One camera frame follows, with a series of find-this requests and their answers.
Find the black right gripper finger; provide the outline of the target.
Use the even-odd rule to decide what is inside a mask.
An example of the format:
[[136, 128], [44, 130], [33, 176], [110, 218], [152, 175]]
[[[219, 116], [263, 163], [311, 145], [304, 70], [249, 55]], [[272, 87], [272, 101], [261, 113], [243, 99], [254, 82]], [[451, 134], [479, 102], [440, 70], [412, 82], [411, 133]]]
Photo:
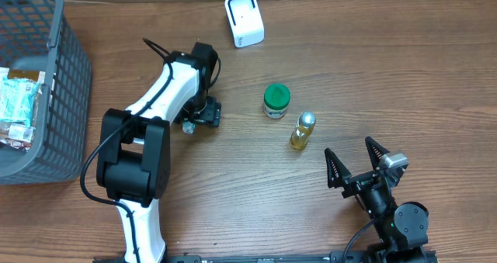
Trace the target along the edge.
[[348, 168], [339, 160], [330, 148], [325, 149], [325, 161], [327, 164], [328, 187], [330, 189], [344, 187], [352, 177]]
[[377, 141], [375, 141], [372, 137], [365, 138], [365, 144], [367, 147], [367, 151], [370, 157], [370, 162], [372, 164], [372, 168], [374, 170], [377, 169], [385, 169], [386, 166], [381, 163], [381, 158], [384, 154], [388, 154], [389, 150], [385, 147], [382, 147]]

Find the small teal box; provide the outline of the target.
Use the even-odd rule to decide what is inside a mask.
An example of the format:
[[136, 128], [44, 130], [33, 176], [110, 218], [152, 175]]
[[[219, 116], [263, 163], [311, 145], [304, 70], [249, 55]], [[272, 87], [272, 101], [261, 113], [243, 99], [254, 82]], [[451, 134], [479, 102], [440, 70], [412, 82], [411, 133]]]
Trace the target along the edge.
[[193, 134], [196, 129], [196, 124], [185, 119], [182, 122], [182, 131], [187, 134]]

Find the yellow oil bottle silver cap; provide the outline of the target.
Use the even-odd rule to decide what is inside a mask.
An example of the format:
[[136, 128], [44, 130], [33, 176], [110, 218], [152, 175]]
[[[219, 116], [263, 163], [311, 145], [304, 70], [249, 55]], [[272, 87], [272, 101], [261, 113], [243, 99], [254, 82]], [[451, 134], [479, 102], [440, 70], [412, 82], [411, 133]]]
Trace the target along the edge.
[[290, 145], [299, 151], [303, 150], [312, 134], [316, 124], [316, 116], [311, 111], [299, 115], [294, 131], [290, 136]]

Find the green lid jar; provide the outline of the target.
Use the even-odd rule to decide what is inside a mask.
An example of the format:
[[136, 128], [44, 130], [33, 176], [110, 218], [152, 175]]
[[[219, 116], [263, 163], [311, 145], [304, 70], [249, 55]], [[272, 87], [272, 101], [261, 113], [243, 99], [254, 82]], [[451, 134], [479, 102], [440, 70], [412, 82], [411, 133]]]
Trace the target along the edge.
[[270, 119], [284, 117], [289, 104], [290, 90], [286, 85], [274, 83], [266, 88], [263, 96], [263, 112]]

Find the brown white snack packet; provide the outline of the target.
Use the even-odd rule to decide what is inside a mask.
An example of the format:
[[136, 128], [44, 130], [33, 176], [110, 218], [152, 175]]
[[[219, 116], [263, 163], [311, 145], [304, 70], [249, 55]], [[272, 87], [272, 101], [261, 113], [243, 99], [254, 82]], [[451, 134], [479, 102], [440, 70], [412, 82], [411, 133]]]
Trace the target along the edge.
[[23, 123], [1, 122], [1, 145], [28, 151], [34, 142], [35, 130], [34, 126], [27, 127]]

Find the teal snack packet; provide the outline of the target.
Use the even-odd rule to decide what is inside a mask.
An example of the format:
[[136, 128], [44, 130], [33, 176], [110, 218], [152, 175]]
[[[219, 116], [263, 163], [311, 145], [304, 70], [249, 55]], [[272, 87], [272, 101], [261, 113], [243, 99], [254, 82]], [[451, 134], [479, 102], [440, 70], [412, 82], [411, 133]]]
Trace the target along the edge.
[[1, 67], [1, 121], [31, 127], [44, 71]]

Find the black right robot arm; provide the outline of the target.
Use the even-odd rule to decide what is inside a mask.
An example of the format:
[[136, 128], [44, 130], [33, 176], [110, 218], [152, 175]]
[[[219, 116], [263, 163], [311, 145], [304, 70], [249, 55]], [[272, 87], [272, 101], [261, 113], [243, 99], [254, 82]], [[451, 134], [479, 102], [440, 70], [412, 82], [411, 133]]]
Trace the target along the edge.
[[[423, 249], [428, 243], [428, 209], [419, 202], [398, 205], [392, 194], [408, 167], [407, 156], [389, 151], [372, 137], [366, 137], [365, 144], [372, 170], [356, 176], [335, 152], [325, 149], [328, 187], [341, 189], [345, 199], [355, 198], [370, 218], [343, 251], [333, 251], [330, 257], [341, 262], [436, 262], [435, 254]], [[370, 227], [380, 241], [365, 251], [352, 251], [358, 237]]]

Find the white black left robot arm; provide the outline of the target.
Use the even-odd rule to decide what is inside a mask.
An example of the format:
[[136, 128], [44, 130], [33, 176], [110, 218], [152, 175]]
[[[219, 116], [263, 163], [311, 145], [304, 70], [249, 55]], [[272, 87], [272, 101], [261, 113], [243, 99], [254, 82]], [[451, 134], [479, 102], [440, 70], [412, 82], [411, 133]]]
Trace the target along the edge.
[[159, 206], [171, 171], [171, 125], [217, 128], [221, 121], [221, 104], [208, 94], [221, 72], [213, 46], [197, 42], [184, 53], [145, 43], [161, 57], [162, 72], [134, 104], [106, 111], [79, 180], [87, 198], [120, 214], [126, 250], [118, 262], [168, 260]]

